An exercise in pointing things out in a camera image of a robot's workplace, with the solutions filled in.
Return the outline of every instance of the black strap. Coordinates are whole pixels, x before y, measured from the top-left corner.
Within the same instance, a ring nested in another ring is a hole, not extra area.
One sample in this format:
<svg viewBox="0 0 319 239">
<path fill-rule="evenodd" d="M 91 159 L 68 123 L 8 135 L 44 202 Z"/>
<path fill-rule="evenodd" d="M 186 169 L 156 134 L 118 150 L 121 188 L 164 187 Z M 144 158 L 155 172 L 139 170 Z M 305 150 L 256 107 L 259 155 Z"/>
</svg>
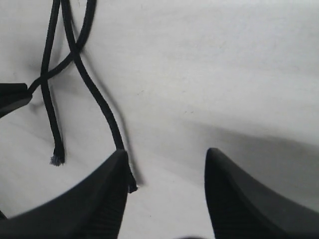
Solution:
<svg viewBox="0 0 319 239">
<path fill-rule="evenodd" d="M 50 17 L 48 32 L 47 32 L 46 41 L 45 41 L 43 58 L 42 58 L 42 66 L 41 66 L 41 74 L 40 74 L 41 76 L 43 76 L 49 70 L 49 63 L 50 63 L 55 30 L 56 30 L 56 24 L 58 21 L 59 9 L 60 9 L 60 0 L 53 0 L 51 17 Z M 51 130 L 52 130 L 52 134 L 54 138 L 54 144 L 55 144 L 55 149 L 53 152 L 53 156 L 51 157 L 50 164 L 53 164 L 55 166 L 60 166 L 61 164 L 65 162 L 65 152 L 64 152 L 64 146 L 63 146 L 61 134 L 59 131 L 56 115 L 54 112 L 49 84 L 47 81 L 42 82 L 41 91 L 43 95 L 44 105 L 48 113 L 49 122 L 50 122 Z"/>
</svg>

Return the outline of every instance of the black plastic object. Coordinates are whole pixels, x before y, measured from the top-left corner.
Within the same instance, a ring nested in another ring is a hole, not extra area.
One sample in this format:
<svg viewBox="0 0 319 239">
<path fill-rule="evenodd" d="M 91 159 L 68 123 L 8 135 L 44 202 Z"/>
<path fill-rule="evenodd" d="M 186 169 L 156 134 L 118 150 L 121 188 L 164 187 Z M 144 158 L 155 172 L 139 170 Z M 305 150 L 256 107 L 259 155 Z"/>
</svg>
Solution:
<svg viewBox="0 0 319 239">
<path fill-rule="evenodd" d="M 0 221 L 0 239 L 116 239 L 128 194 L 128 156 L 116 150 L 58 198 Z"/>
<path fill-rule="evenodd" d="M 319 213 L 266 187 L 218 149 L 207 152 L 205 192 L 217 239 L 319 238 Z"/>
<path fill-rule="evenodd" d="M 27 105 L 31 99 L 26 84 L 0 83 L 0 118 Z"/>
</svg>

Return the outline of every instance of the white surface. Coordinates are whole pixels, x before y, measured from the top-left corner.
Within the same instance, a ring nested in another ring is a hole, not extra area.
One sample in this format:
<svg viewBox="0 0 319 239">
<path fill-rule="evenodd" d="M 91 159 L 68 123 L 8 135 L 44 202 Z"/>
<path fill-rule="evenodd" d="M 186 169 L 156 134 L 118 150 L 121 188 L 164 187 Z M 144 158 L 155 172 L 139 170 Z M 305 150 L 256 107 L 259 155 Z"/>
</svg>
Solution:
<svg viewBox="0 0 319 239">
<path fill-rule="evenodd" d="M 79 29 L 85 1 L 72 3 Z M 39 75 L 50 8 L 0 2 L 1 82 Z M 120 239 L 212 237 L 203 187 L 212 146 L 319 210 L 318 12 L 317 0 L 98 2 L 83 59 L 123 112 L 143 177 Z M 67 53 L 60 21 L 52 65 Z M 53 139 L 38 90 L 0 121 L 0 208 L 9 216 L 66 191 L 114 151 L 75 67 L 51 82 L 67 164 L 48 164 Z"/>
</svg>

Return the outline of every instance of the cord end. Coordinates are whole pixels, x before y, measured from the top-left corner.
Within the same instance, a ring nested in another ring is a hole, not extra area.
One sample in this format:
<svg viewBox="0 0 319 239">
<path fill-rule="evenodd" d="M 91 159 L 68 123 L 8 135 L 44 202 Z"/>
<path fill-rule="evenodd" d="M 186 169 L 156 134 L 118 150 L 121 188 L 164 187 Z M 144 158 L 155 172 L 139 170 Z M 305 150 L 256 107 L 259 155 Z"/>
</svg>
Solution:
<svg viewBox="0 0 319 239">
<path fill-rule="evenodd" d="M 133 193 L 137 190 L 138 190 L 138 186 L 136 184 L 136 180 L 135 180 L 132 172 L 130 171 L 130 174 L 129 174 L 129 193 Z"/>
<path fill-rule="evenodd" d="M 64 157 L 61 157 L 61 156 L 57 156 L 57 155 L 53 155 L 51 157 L 51 161 L 50 161 L 50 164 L 54 165 L 54 166 L 60 166 L 62 164 L 65 163 L 65 158 Z"/>
</svg>

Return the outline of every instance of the black rope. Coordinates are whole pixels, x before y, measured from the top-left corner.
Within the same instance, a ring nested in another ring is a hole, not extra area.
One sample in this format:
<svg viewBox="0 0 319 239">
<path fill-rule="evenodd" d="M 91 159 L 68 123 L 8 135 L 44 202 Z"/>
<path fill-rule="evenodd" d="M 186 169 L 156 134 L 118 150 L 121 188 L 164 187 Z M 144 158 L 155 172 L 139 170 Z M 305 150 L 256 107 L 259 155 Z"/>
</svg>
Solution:
<svg viewBox="0 0 319 239">
<path fill-rule="evenodd" d="M 60 9 L 60 0 L 53 0 L 51 17 L 49 21 L 49 27 L 48 27 L 48 32 L 47 32 L 46 41 L 45 41 L 45 48 L 44 48 L 44 53 L 42 58 L 42 66 L 41 66 L 41 74 L 40 74 L 41 76 L 47 73 L 49 69 L 49 63 L 50 63 L 50 57 L 52 52 L 56 25 L 58 21 L 59 9 Z M 63 146 L 61 134 L 59 131 L 56 115 L 54 112 L 49 84 L 47 81 L 42 82 L 41 91 L 43 95 L 44 105 L 48 113 L 50 127 L 52 130 L 54 144 L 55 144 L 55 149 L 53 152 L 53 156 L 51 157 L 50 164 L 53 164 L 55 166 L 60 166 L 61 164 L 65 162 L 65 152 L 64 152 L 64 146 Z"/>
<path fill-rule="evenodd" d="M 85 16 L 83 20 L 82 29 L 80 31 L 79 38 L 76 42 L 76 45 L 79 50 L 82 50 L 85 43 L 87 42 L 87 39 L 89 38 L 91 27 L 93 24 L 94 14 L 95 14 L 95 8 L 96 8 L 96 0 L 88 0 L 86 3 L 86 10 L 85 10 Z M 71 56 L 71 53 L 65 57 L 65 59 L 60 62 L 55 68 L 44 74 L 43 76 L 40 76 L 37 78 L 28 88 L 29 93 L 33 94 L 34 91 L 44 82 L 55 75 L 62 72 L 73 60 L 73 57 Z"/>
<path fill-rule="evenodd" d="M 52 5 L 52 10 L 51 10 L 51 17 L 50 17 L 50 22 L 49 22 L 49 27 L 47 32 L 43 59 L 42 59 L 41 74 L 40 74 L 40 77 L 36 79 L 28 89 L 29 93 L 32 94 L 36 90 L 36 88 L 41 84 L 43 101 L 48 113 L 50 127 L 52 130 L 54 144 L 55 144 L 55 149 L 54 149 L 53 157 L 51 158 L 50 164 L 53 164 L 55 166 L 59 166 L 65 162 L 65 151 L 64 151 L 61 134 L 58 128 L 57 119 L 54 112 L 54 107 L 51 100 L 51 95 L 50 95 L 50 90 L 49 90 L 47 80 L 57 75 L 61 71 L 63 71 L 73 60 L 71 54 L 69 54 L 58 66 L 56 66 L 54 69 L 48 72 L 50 56 L 51 56 L 51 51 L 52 51 L 52 46 L 54 41 L 54 35 L 55 35 L 55 30 L 56 30 L 56 25 L 58 20 L 59 8 L 60 8 L 60 0 L 54 0 Z M 79 38 L 77 40 L 77 46 L 79 47 L 80 50 L 83 48 L 83 46 L 85 45 L 90 35 L 95 9 L 96 9 L 96 0 L 87 1 L 82 29 L 80 31 Z"/>
<path fill-rule="evenodd" d="M 64 28 L 65 28 L 65 33 L 66 33 L 68 45 L 69 45 L 71 52 L 54 69 L 47 71 L 48 70 L 48 63 L 49 63 L 49 56 L 48 55 L 50 55 L 50 53 L 51 53 L 53 39 L 54 39 L 54 32 L 55 32 L 55 28 L 56 28 L 56 19 L 55 18 L 57 18 L 57 16 L 58 16 L 58 9 L 59 9 L 60 4 L 62 5 L 63 23 L 64 23 Z M 50 18 L 48 34 L 47 34 L 46 47 L 45 47 L 45 51 L 44 51 L 44 55 L 43 55 L 41 75 L 38 79 L 36 79 L 31 84 L 31 86 L 28 89 L 28 92 L 30 94 L 32 94 L 38 86 L 40 86 L 40 85 L 44 86 L 44 87 L 42 87 L 43 88 L 42 92 L 44 92 L 43 98 L 44 98 L 44 101 L 46 101 L 46 103 L 47 103 L 46 108 L 47 108 L 48 115 L 50 118 L 50 125 L 51 125 L 54 139 L 56 140 L 55 136 L 58 135 L 57 133 L 59 133 L 59 130 L 58 130 L 57 124 L 55 125 L 56 117 L 55 117 L 54 108 L 53 108 L 53 105 L 51 102 L 49 88 L 46 87 L 47 81 L 50 78 L 52 78 L 53 76 L 55 76 L 56 74 L 63 71 L 68 66 L 68 64 L 73 60 L 75 65 L 76 65 L 76 68 L 78 69 L 78 71 L 79 71 L 79 73 L 80 73 L 80 75 L 85 83 L 85 85 L 89 89 L 89 91 L 92 94 L 92 96 L 94 97 L 95 101 L 98 103 L 104 117 L 106 118 L 106 120 L 109 124 L 116 149 L 124 149 L 124 144 L 123 144 L 123 140 L 121 137 L 121 133 L 120 133 L 118 124 L 114 118 L 113 112 L 112 112 L 110 106 L 108 105 L 108 103 L 103 98 L 103 96 L 100 93 L 100 91 L 98 90 L 98 88 L 96 87 L 96 85 L 93 83 L 92 79 L 90 78 L 90 76 L 89 76 L 88 72 L 86 71 L 85 66 L 82 62 L 81 56 L 80 56 L 81 50 L 82 50 L 83 46 L 85 45 L 85 43 L 88 39 L 88 36 L 90 34 L 95 9 L 96 9 L 96 0 L 87 0 L 83 26 L 82 26 L 79 38 L 76 42 L 75 38 L 74 38 L 73 30 L 72 30 L 72 22 L 71 22 L 72 13 L 71 13 L 71 6 L 70 6 L 69 0 L 54 0 L 53 6 L 52 6 L 52 13 L 51 13 L 51 18 Z M 63 149 L 63 155 L 64 155 L 64 148 L 63 148 L 62 141 L 61 141 L 61 144 L 58 144 L 58 143 L 56 143 L 56 146 L 58 146 L 58 145 L 61 146 L 61 147 L 58 147 L 58 150 Z M 133 174 L 132 174 L 130 168 L 128 170 L 129 170 L 128 173 L 129 173 L 129 177 L 130 177 L 129 190 L 130 190 L 130 192 L 134 192 L 137 190 L 136 181 L 133 177 Z"/>
<path fill-rule="evenodd" d="M 110 106 L 108 105 L 108 103 L 103 98 L 103 96 L 101 95 L 101 93 L 98 90 L 98 88 L 96 87 L 96 85 L 93 83 L 88 72 L 86 71 L 86 69 L 83 65 L 81 56 L 80 56 L 80 51 L 79 51 L 78 47 L 76 46 L 76 42 L 74 39 L 73 30 L 72 30 L 72 22 L 71 22 L 72 15 L 71 15 L 70 2 L 68 0 L 63 0 L 61 3 L 62 3 L 62 15 L 63 15 L 63 22 L 64 22 L 66 38 L 67 38 L 67 41 L 69 44 L 69 48 L 70 48 L 71 55 L 73 57 L 73 61 L 75 63 L 75 66 L 78 69 L 85 85 L 87 86 L 87 88 L 91 92 L 95 101 L 100 106 L 101 111 L 102 111 L 103 115 L 105 116 L 105 119 L 109 123 L 116 149 L 124 149 L 124 144 L 123 144 L 123 140 L 121 137 L 121 133 L 120 133 L 118 124 L 114 118 L 114 115 L 112 113 L 112 110 L 111 110 Z"/>
</svg>

